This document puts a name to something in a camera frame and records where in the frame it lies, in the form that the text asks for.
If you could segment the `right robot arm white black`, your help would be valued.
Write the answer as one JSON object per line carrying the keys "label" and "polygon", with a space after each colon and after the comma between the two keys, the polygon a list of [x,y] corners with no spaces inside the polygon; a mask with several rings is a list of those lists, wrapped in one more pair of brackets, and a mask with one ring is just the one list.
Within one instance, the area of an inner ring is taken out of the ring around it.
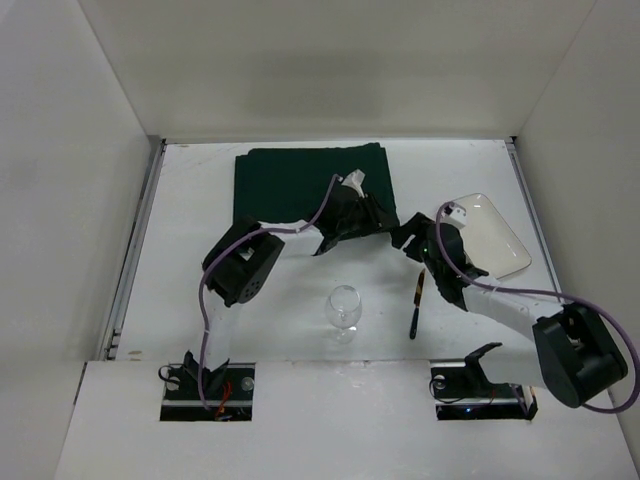
{"label": "right robot arm white black", "polygon": [[594,411],[590,401],[638,372],[626,363],[608,328],[613,319],[598,306],[561,292],[504,287],[475,266],[457,226],[421,213],[391,232],[394,248],[424,264],[441,297],[459,309],[488,317],[535,346],[542,385],[569,408]]}

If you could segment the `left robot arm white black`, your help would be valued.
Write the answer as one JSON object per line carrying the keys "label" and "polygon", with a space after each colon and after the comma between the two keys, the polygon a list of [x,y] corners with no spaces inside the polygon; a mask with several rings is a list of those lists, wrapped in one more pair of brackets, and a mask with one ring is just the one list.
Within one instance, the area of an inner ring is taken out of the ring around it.
{"label": "left robot arm white black", "polygon": [[203,319],[200,345],[188,351],[183,368],[205,402],[222,385],[241,306],[251,301],[281,258],[313,257],[339,242],[386,233],[399,225],[394,203],[385,204],[337,175],[316,211],[289,223],[252,216],[235,221],[202,262],[198,305]]}

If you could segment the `white rectangular plate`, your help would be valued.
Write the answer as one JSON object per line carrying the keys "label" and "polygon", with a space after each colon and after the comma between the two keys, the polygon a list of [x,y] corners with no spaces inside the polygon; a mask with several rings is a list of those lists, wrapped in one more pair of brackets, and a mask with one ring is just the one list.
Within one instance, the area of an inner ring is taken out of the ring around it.
{"label": "white rectangular plate", "polygon": [[454,204],[465,218],[461,237],[474,266],[502,279],[531,265],[524,244],[487,196],[475,193],[457,198]]}

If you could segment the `dark green cloth napkin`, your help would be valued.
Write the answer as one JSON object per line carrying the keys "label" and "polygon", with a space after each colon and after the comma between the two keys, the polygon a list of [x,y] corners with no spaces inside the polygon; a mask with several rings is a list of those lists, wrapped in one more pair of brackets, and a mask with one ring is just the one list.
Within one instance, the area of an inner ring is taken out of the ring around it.
{"label": "dark green cloth napkin", "polygon": [[327,148],[254,148],[235,159],[233,219],[268,223],[308,220],[317,211],[331,177],[359,169],[363,191],[387,213],[396,212],[386,150],[378,143]]}

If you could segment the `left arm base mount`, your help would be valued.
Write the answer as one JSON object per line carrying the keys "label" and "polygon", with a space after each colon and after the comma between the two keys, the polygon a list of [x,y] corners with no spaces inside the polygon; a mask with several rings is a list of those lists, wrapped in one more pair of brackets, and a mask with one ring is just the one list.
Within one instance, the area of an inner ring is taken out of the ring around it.
{"label": "left arm base mount", "polygon": [[199,395],[198,364],[187,352],[182,363],[158,369],[164,383],[159,419],[162,422],[248,422],[253,415],[256,365],[227,362],[214,372],[204,369]]}

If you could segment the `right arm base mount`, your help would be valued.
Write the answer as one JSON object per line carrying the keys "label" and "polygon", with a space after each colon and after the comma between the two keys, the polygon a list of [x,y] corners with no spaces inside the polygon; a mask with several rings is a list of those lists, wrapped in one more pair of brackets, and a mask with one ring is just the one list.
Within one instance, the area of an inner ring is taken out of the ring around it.
{"label": "right arm base mount", "polygon": [[434,360],[428,383],[439,421],[523,420],[532,421],[538,403],[532,387],[492,383],[480,360],[501,347],[491,342],[462,359]]}

